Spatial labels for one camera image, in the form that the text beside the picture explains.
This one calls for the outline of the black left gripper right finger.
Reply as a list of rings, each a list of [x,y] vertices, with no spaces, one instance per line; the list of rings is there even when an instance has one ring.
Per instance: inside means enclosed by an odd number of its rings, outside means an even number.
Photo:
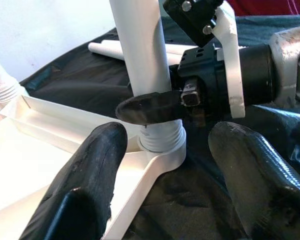
[[[218,122],[208,135],[239,220],[251,240],[300,240],[300,175],[260,133]]]

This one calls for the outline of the black plastic table cover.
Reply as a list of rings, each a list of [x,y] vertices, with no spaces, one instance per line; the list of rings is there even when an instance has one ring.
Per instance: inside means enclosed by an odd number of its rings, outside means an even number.
[[[236,17],[241,46],[265,44],[273,33],[300,26],[300,15]],[[85,43],[21,82],[30,96],[115,117],[132,90],[125,64],[90,53]],[[281,110],[273,103],[246,108],[246,117],[222,121],[265,137],[300,175],[300,103]],[[161,175],[142,203],[123,240],[251,240],[235,210],[208,137],[219,122],[183,119],[187,156]]]

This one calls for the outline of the white plastic table leg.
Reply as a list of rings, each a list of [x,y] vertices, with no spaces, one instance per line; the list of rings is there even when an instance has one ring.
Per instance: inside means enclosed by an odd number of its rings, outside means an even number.
[[[111,47],[121,47],[121,42],[119,40],[102,40],[102,45]],[[197,48],[195,45],[183,45],[183,44],[165,44],[165,49],[167,53],[182,55],[186,50]]]
[[[88,44],[88,50],[94,54],[103,55],[106,57],[114,58],[117,60],[124,61],[124,54],[122,47],[119,44],[110,45],[110,44],[104,44],[104,43],[96,43],[96,42],[90,42]],[[182,60],[183,56],[179,54],[174,53],[166,53],[168,65],[176,65],[179,64]]]
[[[0,64],[0,104],[7,103],[22,93],[19,82]]]
[[[134,96],[171,91],[158,0],[109,0]],[[139,141],[154,153],[185,140],[180,120],[141,127]]]

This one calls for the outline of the red hanging cloth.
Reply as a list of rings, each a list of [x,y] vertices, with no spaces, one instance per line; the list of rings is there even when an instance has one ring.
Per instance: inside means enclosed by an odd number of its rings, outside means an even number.
[[[227,0],[237,16],[300,15],[300,0]]]

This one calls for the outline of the white plastic table top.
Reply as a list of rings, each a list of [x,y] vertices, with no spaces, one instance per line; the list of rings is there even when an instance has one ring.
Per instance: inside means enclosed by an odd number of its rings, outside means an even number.
[[[19,96],[0,108],[0,240],[18,240],[59,170],[107,116]],[[102,240],[121,240],[156,179],[178,168],[186,157],[180,121],[158,128],[160,153],[137,125],[125,123],[128,145],[119,166],[111,218]]]

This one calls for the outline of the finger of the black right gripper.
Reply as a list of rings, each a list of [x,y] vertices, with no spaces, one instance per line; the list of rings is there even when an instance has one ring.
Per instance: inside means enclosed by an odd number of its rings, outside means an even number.
[[[153,125],[183,118],[179,91],[153,92],[131,97],[115,109],[116,117],[135,125]]]

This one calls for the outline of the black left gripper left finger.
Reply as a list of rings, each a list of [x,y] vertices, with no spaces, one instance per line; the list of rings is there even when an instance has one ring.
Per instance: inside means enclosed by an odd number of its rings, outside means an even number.
[[[57,173],[19,240],[100,240],[127,144],[121,123],[96,127]]]

